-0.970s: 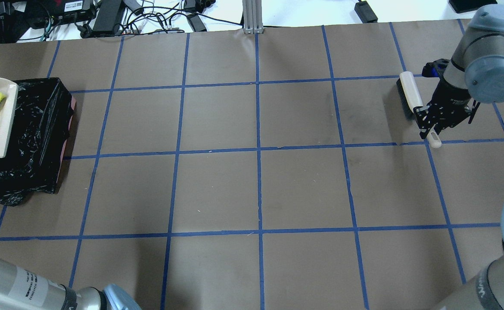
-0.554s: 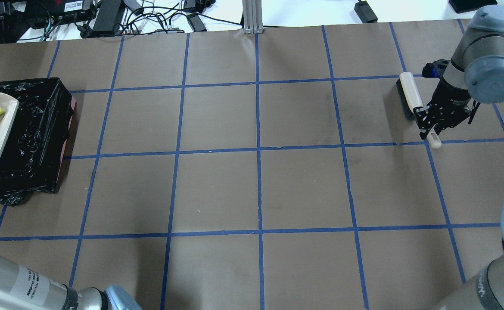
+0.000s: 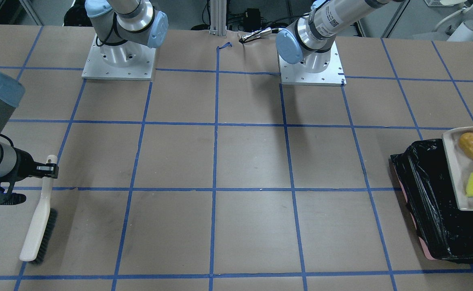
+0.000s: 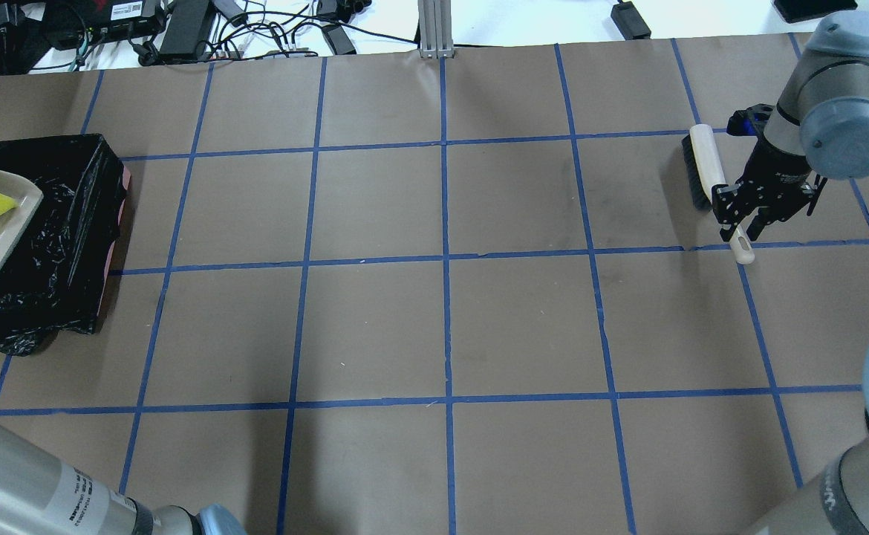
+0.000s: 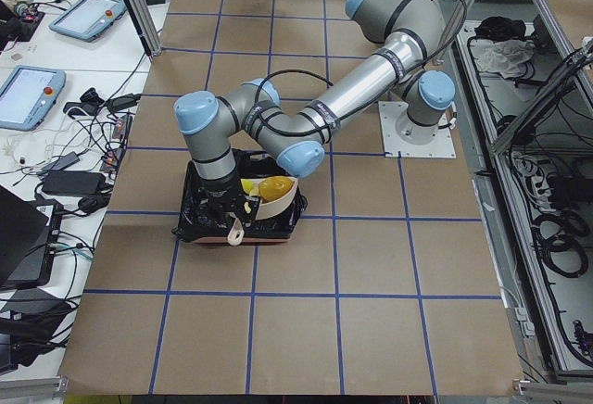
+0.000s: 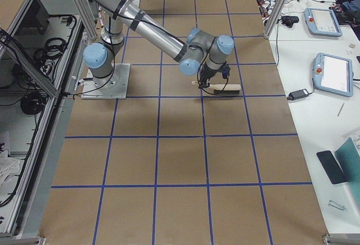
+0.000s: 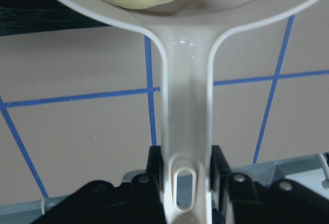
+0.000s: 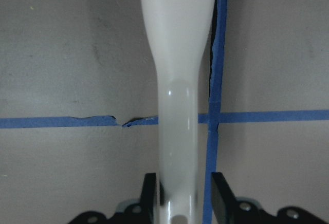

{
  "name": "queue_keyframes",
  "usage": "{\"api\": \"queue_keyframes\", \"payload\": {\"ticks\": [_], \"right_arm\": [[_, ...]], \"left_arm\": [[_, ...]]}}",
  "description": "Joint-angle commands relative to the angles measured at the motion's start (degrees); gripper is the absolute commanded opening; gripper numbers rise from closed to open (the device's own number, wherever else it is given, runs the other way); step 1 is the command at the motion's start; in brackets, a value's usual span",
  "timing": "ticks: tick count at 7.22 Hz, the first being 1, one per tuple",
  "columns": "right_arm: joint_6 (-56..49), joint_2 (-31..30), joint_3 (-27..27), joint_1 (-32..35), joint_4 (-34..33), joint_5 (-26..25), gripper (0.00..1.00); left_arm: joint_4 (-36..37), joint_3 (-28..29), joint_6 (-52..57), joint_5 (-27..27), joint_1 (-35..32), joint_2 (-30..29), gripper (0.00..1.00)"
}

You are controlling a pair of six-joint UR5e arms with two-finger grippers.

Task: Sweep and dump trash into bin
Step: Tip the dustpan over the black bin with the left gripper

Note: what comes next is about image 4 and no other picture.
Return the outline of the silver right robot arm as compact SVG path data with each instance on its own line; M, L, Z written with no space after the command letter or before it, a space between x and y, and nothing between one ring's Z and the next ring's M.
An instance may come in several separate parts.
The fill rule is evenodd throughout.
M711 189L724 241L746 218L754 241L771 224L811 213L831 179L869 177L869 13L822 18L777 103L735 111L726 130L756 143L734 185Z

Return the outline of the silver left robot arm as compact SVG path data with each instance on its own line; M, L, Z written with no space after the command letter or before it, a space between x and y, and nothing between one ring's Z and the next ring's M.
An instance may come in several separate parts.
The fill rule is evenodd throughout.
M152 509L0 426L0 534L244 534L223 505Z

